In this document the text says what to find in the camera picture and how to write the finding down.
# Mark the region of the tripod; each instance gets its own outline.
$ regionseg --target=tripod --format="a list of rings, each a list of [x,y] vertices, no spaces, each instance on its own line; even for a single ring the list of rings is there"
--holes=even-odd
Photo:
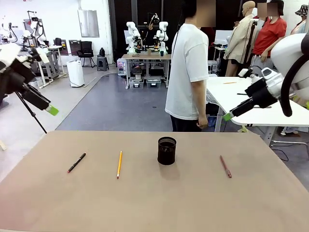
[[[27,105],[27,103],[25,102],[25,100],[22,98],[22,96],[20,95],[20,93],[18,93],[17,91],[15,92],[16,95],[18,96],[18,98],[21,100],[21,102],[24,104],[24,106],[27,108],[27,110],[29,111],[29,113],[31,114],[32,117],[34,117],[34,119],[37,121],[37,123],[40,125],[40,127],[42,128],[42,130],[45,132],[45,134],[47,134],[46,130],[44,129],[44,127],[42,126],[42,124],[40,123],[40,121],[37,119],[37,117],[35,116],[35,112],[33,112],[30,107]]]

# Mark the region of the black hair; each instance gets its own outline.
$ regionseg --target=black hair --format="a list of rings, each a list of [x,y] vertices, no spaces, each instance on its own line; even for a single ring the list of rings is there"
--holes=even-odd
[[[278,4],[278,14],[283,16],[283,9],[284,9],[284,1],[282,0],[271,0],[270,3],[277,3]]]
[[[183,0],[182,11],[184,18],[193,18],[197,14],[197,0]]]

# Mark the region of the black bag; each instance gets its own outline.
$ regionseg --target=black bag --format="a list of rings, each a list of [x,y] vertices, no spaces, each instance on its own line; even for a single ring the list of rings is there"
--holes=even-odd
[[[105,56],[105,50],[104,50],[103,47],[100,49],[99,55],[100,55],[101,57],[104,57],[104,56]]]

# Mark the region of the black mesh cup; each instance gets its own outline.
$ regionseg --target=black mesh cup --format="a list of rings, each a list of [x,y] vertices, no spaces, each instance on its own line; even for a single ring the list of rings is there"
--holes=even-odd
[[[170,137],[159,139],[158,162],[171,165],[175,162],[176,140]]]

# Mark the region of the brown tabletop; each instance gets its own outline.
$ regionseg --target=brown tabletop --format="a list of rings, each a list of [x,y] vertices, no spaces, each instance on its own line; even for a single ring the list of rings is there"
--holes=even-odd
[[[177,140],[171,166],[156,160],[163,136]],[[0,228],[30,232],[308,232],[308,212],[309,193],[251,133],[55,131],[0,183]]]
[[[160,56],[160,54],[139,54],[138,57],[134,57],[132,54],[124,54],[122,59],[172,59],[171,54],[165,54],[164,56]]]

